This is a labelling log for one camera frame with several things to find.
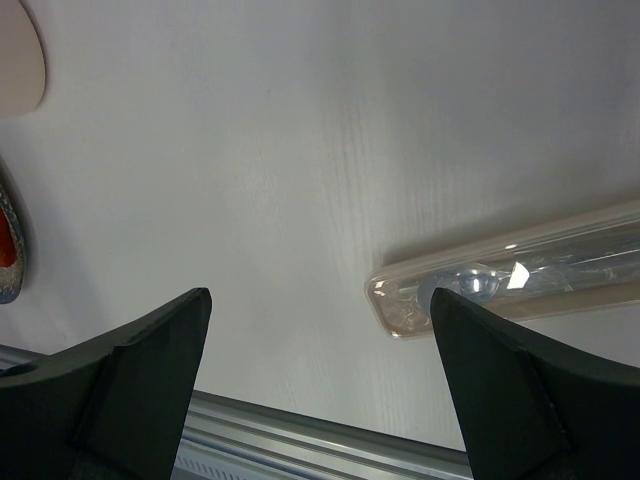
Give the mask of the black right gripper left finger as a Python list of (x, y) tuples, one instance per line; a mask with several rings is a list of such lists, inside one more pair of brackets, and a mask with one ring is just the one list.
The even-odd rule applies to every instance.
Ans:
[(126, 325), (1, 372), (4, 479), (168, 479), (212, 299), (194, 288)]

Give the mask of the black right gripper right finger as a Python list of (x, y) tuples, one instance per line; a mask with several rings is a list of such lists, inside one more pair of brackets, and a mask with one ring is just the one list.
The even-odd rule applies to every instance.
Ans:
[(448, 289), (430, 316), (476, 479), (636, 479), (639, 370)]

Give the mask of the round steel bowl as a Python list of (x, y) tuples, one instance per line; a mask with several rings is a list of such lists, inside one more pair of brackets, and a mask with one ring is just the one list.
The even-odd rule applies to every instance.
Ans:
[(46, 88), (46, 63), (40, 38), (20, 1), (1, 1), (1, 118), (28, 114)]

